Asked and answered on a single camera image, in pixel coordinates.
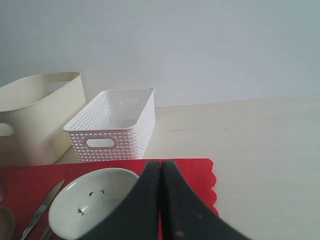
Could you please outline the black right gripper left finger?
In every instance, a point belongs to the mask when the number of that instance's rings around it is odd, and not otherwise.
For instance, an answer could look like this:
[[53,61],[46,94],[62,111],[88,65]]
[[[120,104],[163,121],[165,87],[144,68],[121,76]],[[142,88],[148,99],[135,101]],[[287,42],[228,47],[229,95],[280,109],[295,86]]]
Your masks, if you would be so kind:
[[160,164],[146,163],[122,202],[81,240],[156,240],[159,230]]

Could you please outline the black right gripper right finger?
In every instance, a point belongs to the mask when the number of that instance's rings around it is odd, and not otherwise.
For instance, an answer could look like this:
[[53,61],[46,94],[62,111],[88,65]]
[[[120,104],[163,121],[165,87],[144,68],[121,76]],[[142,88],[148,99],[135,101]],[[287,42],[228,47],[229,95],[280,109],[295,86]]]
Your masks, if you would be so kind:
[[161,231],[164,240],[246,240],[196,195],[174,161],[161,164]]

